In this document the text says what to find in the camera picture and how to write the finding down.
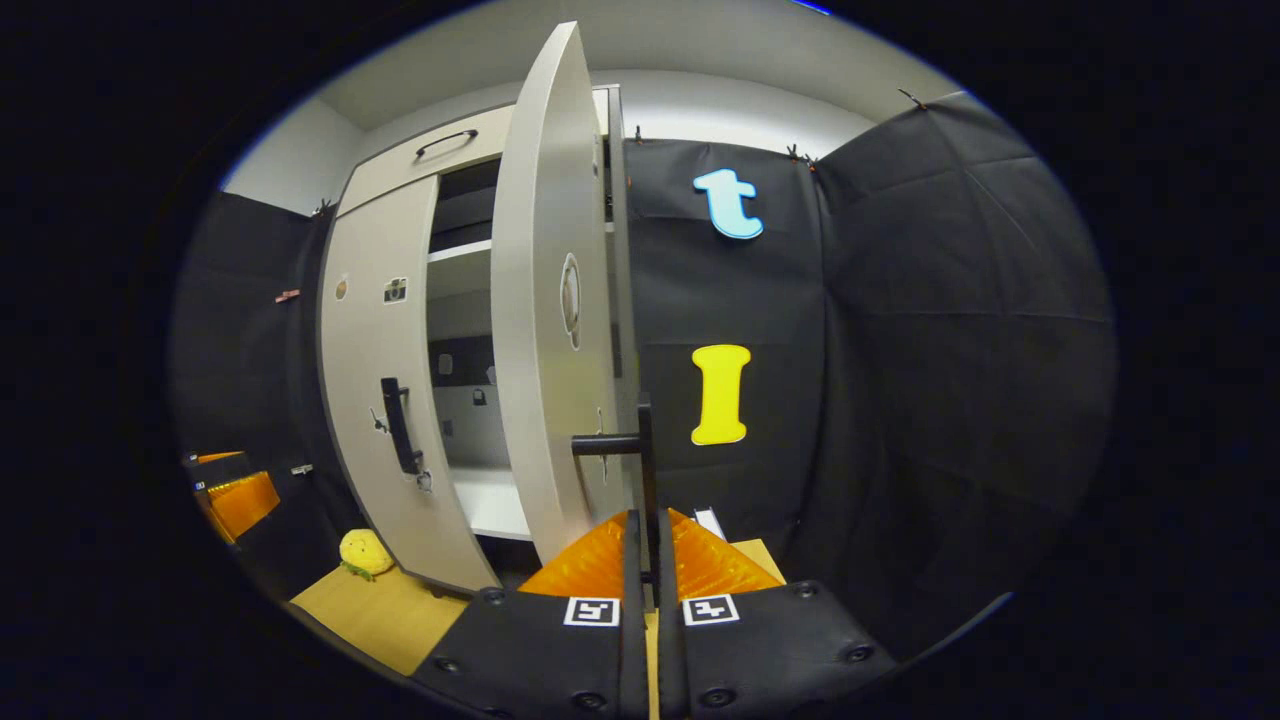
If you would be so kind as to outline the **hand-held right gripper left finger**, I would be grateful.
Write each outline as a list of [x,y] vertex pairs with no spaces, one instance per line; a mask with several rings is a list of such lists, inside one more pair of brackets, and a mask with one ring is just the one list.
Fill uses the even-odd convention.
[[470,719],[649,715],[639,519],[617,512],[543,570],[554,591],[479,591],[415,670]]

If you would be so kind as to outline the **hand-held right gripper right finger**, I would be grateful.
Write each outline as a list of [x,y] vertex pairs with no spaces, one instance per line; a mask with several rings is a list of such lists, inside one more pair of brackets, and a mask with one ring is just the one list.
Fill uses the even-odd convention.
[[663,719],[849,719],[899,662],[814,580],[713,580],[708,548],[739,551],[691,519],[658,514],[657,692]]

